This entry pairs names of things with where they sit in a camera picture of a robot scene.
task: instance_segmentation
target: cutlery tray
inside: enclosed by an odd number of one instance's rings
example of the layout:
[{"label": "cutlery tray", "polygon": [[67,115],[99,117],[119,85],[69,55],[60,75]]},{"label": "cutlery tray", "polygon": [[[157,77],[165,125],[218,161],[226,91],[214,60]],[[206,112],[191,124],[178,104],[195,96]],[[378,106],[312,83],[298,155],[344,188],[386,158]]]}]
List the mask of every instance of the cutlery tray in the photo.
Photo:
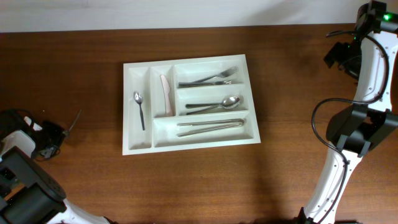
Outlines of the cutlery tray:
[{"label": "cutlery tray", "polygon": [[[194,82],[231,67],[237,67],[238,71],[226,78],[216,77],[206,82],[232,80],[232,84],[186,88],[178,86],[179,82]],[[166,77],[170,86],[169,98],[173,116],[166,116],[161,75]],[[134,91],[138,91],[143,97],[145,131],[141,127],[139,105],[134,101]],[[186,104],[220,103],[226,96],[238,96],[240,104],[230,110],[219,107],[187,115],[188,112],[202,108],[186,109]],[[123,97],[123,155],[260,143],[244,55],[125,63]],[[228,129],[177,136],[180,133],[217,126],[178,126],[180,123],[226,119],[243,119],[245,123]]]}]

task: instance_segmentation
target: wooden table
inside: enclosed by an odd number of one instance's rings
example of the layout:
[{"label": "wooden table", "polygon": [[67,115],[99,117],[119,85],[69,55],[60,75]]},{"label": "wooden table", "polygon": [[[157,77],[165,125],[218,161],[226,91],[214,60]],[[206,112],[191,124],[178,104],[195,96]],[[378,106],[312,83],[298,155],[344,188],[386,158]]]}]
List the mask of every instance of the wooden table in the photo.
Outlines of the wooden table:
[{"label": "wooden table", "polygon": [[[68,198],[120,223],[249,223],[293,218],[311,197],[326,159],[312,109],[353,98],[355,80],[328,69],[353,25],[105,30],[0,34],[0,109],[24,108],[65,128],[61,154],[43,167]],[[123,63],[246,54],[261,144],[122,156]],[[397,82],[392,94],[395,107]],[[325,132],[330,103],[318,112]],[[351,177],[337,219],[398,220],[398,131]]]}]

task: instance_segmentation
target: fork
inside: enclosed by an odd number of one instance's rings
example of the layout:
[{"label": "fork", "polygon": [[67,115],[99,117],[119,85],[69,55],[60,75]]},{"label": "fork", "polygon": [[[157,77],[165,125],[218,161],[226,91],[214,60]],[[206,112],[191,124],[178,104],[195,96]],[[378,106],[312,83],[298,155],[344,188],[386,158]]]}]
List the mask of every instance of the fork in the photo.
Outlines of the fork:
[{"label": "fork", "polygon": [[211,86],[211,85],[229,85],[232,80],[217,81],[217,82],[180,82],[179,87],[195,87],[195,86]]},{"label": "fork", "polygon": [[204,81],[207,81],[209,79],[216,78],[216,77],[226,78],[226,77],[236,73],[237,71],[238,71],[237,66],[233,66],[233,67],[231,67],[231,68],[229,68],[229,69],[227,69],[227,70],[225,70],[225,71],[223,71],[223,72],[221,72],[221,73],[219,73],[217,75],[212,75],[212,76],[207,77],[207,78],[202,78],[202,79],[194,81],[193,83],[204,82]]}]

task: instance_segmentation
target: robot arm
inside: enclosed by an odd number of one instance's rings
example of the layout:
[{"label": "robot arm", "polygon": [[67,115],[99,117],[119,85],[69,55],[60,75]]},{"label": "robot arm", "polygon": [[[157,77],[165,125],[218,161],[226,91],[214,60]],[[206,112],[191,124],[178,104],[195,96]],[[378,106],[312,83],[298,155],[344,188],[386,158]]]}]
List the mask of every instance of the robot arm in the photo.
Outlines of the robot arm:
[{"label": "robot arm", "polygon": [[[39,125],[18,110],[1,112],[0,123],[1,224],[114,223],[70,203],[61,186],[33,161],[37,156],[55,155],[65,137],[60,126],[49,121]],[[13,192],[21,183],[24,187]]]},{"label": "robot arm", "polygon": [[[398,117],[391,114],[390,91],[392,68],[398,51],[397,20],[398,15],[386,12],[384,3],[371,1],[359,10],[357,35],[353,43],[345,45],[337,43],[325,57],[325,62],[329,66],[334,62],[331,60],[335,60],[339,65],[344,65],[347,73],[359,79],[355,101],[372,101],[380,95],[382,97],[366,106],[353,104],[331,119],[326,138],[332,146],[340,149],[348,163],[344,162],[339,152],[328,149],[326,163],[314,195],[300,211],[297,223],[335,223],[338,202],[352,172],[362,157],[398,126]],[[379,42],[385,52],[381,51],[374,42],[361,38],[362,35]],[[356,50],[357,44],[360,44],[361,52]],[[386,65],[384,54],[388,55],[390,69]],[[358,66],[346,63],[351,58],[359,58],[358,55],[361,55],[361,64],[360,74],[356,77],[353,74],[357,73],[355,68]],[[386,69],[388,69],[388,78],[386,78]]]}]

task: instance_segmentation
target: butter knife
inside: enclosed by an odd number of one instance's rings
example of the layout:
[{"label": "butter knife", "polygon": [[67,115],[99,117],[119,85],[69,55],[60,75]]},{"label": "butter knife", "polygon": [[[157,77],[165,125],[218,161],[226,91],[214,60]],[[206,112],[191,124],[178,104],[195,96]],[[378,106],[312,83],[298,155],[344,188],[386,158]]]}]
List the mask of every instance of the butter knife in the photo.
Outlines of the butter knife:
[{"label": "butter knife", "polygon": [[170,85],[164,75],[160,75],[160,80],[162,80],[162,85],[163,85],[164,103],[166,105],[166,116],[173,116],[174,114],[169,98]]}]

